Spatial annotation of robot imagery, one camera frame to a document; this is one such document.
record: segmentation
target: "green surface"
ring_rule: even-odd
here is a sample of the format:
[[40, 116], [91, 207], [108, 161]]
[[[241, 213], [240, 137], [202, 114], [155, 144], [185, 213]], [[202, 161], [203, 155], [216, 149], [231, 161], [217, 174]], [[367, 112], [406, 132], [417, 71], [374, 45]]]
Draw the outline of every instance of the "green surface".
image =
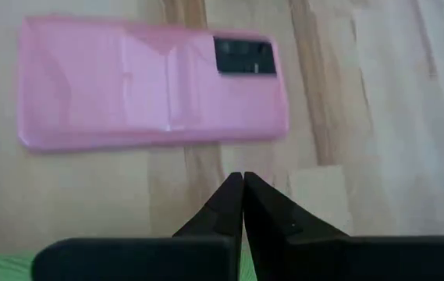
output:
[[[30, 280], [30, 266], [33, 257], [33, 254], [0, 254], [0, 281]], [[249, 247], [246, 244], [243, 244], [241, 249], [240, 280], [256, 280], [253, 260], [251, 259]]]

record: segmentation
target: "camera lens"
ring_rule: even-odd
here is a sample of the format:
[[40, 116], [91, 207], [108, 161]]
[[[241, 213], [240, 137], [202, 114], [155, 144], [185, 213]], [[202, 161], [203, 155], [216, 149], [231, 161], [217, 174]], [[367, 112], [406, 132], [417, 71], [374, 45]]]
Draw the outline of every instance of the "camera lens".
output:
[[246, 55], [250, 51], [250, 44], [247, 42], [240, 42], [237, 46], [237, 53]]
[[226, 53], [226, 54], [230, 54], [230, 52], [232, 51], [232, 45], [230, 44], [230, 42], [222, 42], [220, 44], [220, 48], [222, 49], [222, 52]]
[[267, 55], [268, 52], [269, 52], [269, 47], [267, 46], [267, 44], [264, 43], [258, 46], [258, 53], [260, 55]]

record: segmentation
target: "smartphone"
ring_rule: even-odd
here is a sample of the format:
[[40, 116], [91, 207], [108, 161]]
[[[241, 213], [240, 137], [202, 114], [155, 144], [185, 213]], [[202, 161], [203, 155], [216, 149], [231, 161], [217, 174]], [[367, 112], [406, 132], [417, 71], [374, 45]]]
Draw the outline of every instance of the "smartphone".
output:
[[18, 135], [40, 151], [262, 140], [289, 128], [278, 49], [240, 30], [23, 21]]

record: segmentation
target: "pink phone case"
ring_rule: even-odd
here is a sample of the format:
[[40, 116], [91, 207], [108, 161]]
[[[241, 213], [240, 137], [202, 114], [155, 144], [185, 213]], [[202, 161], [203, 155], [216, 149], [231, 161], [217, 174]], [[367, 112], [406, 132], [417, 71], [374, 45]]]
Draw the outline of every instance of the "pink phone case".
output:
[[[277, 75], [219, 73], [214, 36], [270, 41]], [[267, 37], [60, 16], [22, 25], [18, 134], [30, 149], [270, 139], [288, 127]]]

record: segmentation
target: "wood grain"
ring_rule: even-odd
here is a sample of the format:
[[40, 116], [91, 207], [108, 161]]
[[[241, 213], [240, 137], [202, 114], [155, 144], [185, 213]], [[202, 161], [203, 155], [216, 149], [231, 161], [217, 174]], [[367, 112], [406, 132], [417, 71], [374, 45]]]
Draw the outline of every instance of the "wood grain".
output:
[[[16, 35], [24, 16], [46, 13], [273, 36], [289, 136], [25, 151], [16, 139]], [[233, 171], [255, 171], [352, 234], [444, 234], [444, 1], [0, 0], [0, 252], [73, 236], [169, 236]]]

